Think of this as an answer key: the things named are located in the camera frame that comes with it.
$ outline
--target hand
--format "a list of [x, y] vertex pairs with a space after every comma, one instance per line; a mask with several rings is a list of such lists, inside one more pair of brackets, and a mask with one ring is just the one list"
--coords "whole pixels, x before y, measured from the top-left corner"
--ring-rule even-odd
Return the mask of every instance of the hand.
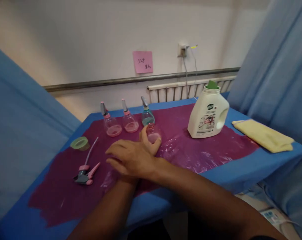
[[116, 141], [105, 153], [117, 158], [108, 158], [107, 162], [122, 175], [146, 179], [162, 159], [154, 157], [143, 143], [129, 140]]
[[148, 127], [148, 125], [144, 126], [144, 128], [141, 130], [139, 139], [140, 139], [140, 142], [142, 142], [144, 144], [144, 146], [149, 150], [149, 152], [153, 156], [155, 156], [161, 145], [161, 138], [158, 138], [153, 144], [151, 144], [147, 137], [147, 127]]
[[126, 183], [131, 184], [132, 186], [136, 187], [139, 182], [139, 179], [135, 178], [135, 177], [131, 177], [131, 176], [122, 175], [121, 178], [119, 179], [119, 181], [126, 182]]

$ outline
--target purple plastic sheet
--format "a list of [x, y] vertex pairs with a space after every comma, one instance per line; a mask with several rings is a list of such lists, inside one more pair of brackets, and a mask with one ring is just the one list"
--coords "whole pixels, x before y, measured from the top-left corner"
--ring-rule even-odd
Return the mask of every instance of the purple plastic sheet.
[[[224, 126], [222, 131], [213, 137], [193, 139], [187, 131], [189, 116], [194, 104], [153, 111], [156, 125], [161, 130], [162, 145], [157, 153], [172, 164], [202, 173], [232, 160], [245, 157], [259, 146], [246, 136], [236, 134]], [[135, 118], [141, 123], [141, 115]], [[40, 209], [40, 215], [46, 219], [47, 227], [55, 226], [73, 219], [82, 218], [90, 213], [103, 195], [115, 184], [119, 174], [106, 163], [106, 149], [119, 139], [138, 141], [139, 130], [135, 133], [122, 133], [114, 138], [106, 135], [103, 120], [94, 121], [84, 133], [92, 145], [97, 136], [99, 139], [91, 152], [88, 164], [93, 167], [101, 162], [93, 176], [90, 186], [79, 185], [73, 181], [83, 165], [88, 150], [81, 152], [67, 148], [54, 158], [44, 181], [30, 197], [28, 206]], [[136, 195], [152, 191], [159, 186], [141, 180]]]

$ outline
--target clear bottle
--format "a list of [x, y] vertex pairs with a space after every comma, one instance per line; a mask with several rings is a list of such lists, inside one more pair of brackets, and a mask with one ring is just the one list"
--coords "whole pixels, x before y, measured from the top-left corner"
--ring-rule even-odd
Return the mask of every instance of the clear bottle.
[[134, 117], [128, 110], [124, 99], [122, 99], [122, 107], [123, 107], [123, 113], [124, 113], [124, 117], [123, 117], [124, 129], [128, 133], [136, 132], [139, 128], [139, 123], [134, 119]]
[[154, 118], [151, 110], [149, 109], [149, 105], [148, 105], [147, 101], [145, 100], [145, 98], [143, 96], [141, 96], [141, 99], [142, 99], [142, 104], [143, 104], [143, 112], [142, 112], [142, 116], [141, 116], [143, 126], [146, 126], [149, 123], [155, 124], [155, 118]]
[[161, 138], [160, 130], [154, 125], [149, 123], [147, 127], [147, 137], [150, 143], [154, 143], [158, 138]]
[[108, 113], [108, 110], [106, 109], [106, 107], [104, 105], [104, 102], [101, 102], [100, 107], [101, 107], [101, 113], [104, 117], [104, 120], [103, 120], [104, 130], [110, 137], [119, 136], [120, 133], [122, 132], [121, 125], [118, 123], [118, 121], [114, 117], [110, 116], [110, 114]]

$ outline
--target white plastic jug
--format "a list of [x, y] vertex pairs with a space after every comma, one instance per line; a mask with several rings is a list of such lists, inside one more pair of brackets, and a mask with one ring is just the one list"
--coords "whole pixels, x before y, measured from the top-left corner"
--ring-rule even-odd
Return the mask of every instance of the white plastic jug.
[[221, 132], [230, 105], [220, 90], [211, 80], [203, 88], [189, 119], [188, 131], [192, 138], [212, 137]]

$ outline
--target pink sticky note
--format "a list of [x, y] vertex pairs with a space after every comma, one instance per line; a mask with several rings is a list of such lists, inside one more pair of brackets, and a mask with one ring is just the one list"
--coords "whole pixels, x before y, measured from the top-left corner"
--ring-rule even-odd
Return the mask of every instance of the pink sticky note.
[[133, 51], [133, 61], [136, 73], [153, 72], [151, 51]]

